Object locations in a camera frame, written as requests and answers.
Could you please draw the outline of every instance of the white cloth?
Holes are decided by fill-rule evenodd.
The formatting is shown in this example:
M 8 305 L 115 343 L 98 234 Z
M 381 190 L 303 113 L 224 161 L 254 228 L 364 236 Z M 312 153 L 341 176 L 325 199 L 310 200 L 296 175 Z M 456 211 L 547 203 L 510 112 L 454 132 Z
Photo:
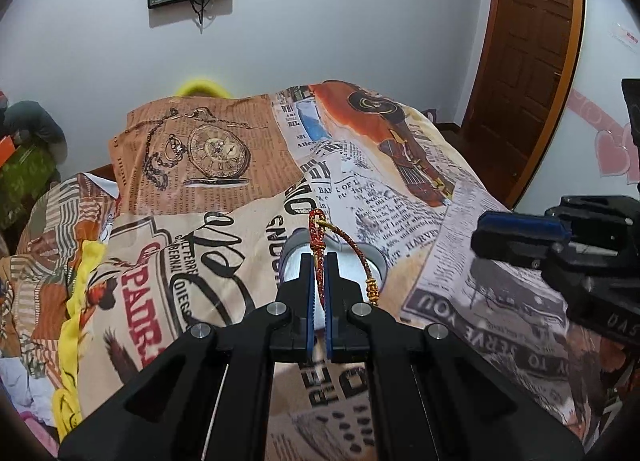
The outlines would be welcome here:
M 49 378 L 34 378 L 19 358 L 0 358 L 0 380 L 18 413 L 29 411 L 45 425 L 55 427 L 51 413 L 54 387 Z
M 109 194 L 109 196 L 113 197 L 113 199 L 117 199 L 118 196 L 120 195 L 118 184 L 115 181 L 105 180 L 105 178 L 100 178 L 99 176 L 95 176 L 94 174 L 89 174 L 88 172 L 83 172 L 83 174 L 89 180 L 97 184 L 97 186 L 99 186 L 107 194 Z

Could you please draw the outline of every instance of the wall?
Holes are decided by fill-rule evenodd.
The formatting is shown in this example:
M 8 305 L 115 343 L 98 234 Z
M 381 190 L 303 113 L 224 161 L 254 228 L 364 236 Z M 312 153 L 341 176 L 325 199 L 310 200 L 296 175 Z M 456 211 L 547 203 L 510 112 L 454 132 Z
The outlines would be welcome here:
M 572 87 L 624 126 L 629 118 L 620 81 L 640 78 L 640 54 L 610 35 L 615 23 L 636 36 L 640 34 L 640 22 L 624 0 L 586 0 L 584 34 Z M 623 194 L 637 198 L 636 184 L 628 184 L 626 176 L 600 176 L 595 134 L 583 118 L 565 109 L 516 210 L 541 214 L 567 195 Z
M 471 91 L 473 90 L 474 83 L 476 82 L 480 56 L 482 55 L 482 47 L 484 46 L 484 36 L 486 35 L 486 26 L 489 21 L 490 7 L 491 0 L 480 0 L 478 8 L 478 22 L 476 24 L 476 33 L 474 35 L 471 53 L 469 55 L 469 64 L 466 68 L 465 80 L 460 91 L 460 100 L 458 101 L 458 106 L 456 107 L 456 112 L 452 120 L 459 126 L 462 125 L 462 120 L 465 118 L 466 107 L 468 106 L 469 99 L 471 98 Z
M 63 177 L 108 161 L 126 113 L 206 76 L 235 96 L 339 78 L 418 109 L 456 111 L 479 0 L 216 0 L 200 33 L 188 3 L 13 0 L 0 87 L 34 99 L 68 140 Z

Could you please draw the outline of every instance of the striped fabric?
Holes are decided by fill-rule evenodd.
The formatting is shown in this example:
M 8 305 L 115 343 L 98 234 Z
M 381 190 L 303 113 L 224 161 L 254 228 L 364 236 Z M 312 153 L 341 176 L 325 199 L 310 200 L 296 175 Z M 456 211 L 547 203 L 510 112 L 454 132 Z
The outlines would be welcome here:
M 20 337 L 25 367 L 31 373 L 45 373 L 55 387 L 62 386 L 58 339 L 79 250 L 83 240 L 97 239 L 114 203 L 84 175 L 53 187 L 35 204 L 17 254 L 10 258 L 8 280 L 14 303 L 4 319 L 11 319 Z M 0 341 L 0 353 L 8 352 Z

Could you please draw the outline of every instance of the yellow fabric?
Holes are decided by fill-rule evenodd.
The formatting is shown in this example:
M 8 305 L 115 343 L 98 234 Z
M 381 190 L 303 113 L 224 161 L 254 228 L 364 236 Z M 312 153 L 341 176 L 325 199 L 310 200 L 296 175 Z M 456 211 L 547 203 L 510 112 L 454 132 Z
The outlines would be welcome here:
M 56 390 L 51 400 L 53 416 L 60 441 L 82 421 L 78 400 L 78 339 L 80 313 L 89 275 L 102 260 L 106 246 L 98 241 L 82 242 L 82 259 L 78 266 L 73 295 L 66 301 L 69 320 L 62 324 L 58 342 L 58 362 L 63 388 Z
M 231 94 L 223 88 L 217 82 L 207 80 L 206 78 L 199 78 L 196 80 L 190 80 L 189 82 L 182 84 L 176 91 L 176 96 L 198 96 L 202 93 L 206 93 L 213 98 L 231 98 Z

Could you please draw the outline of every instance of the green bag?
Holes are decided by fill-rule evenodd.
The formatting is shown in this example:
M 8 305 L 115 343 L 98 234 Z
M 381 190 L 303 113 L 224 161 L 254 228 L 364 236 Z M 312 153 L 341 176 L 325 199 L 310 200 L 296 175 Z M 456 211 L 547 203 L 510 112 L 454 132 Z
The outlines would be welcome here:
M 46 148 L 34 142 L 18 147 L 0 167 L 0 230 L 28 216 L 47 191 L 56 164 Z

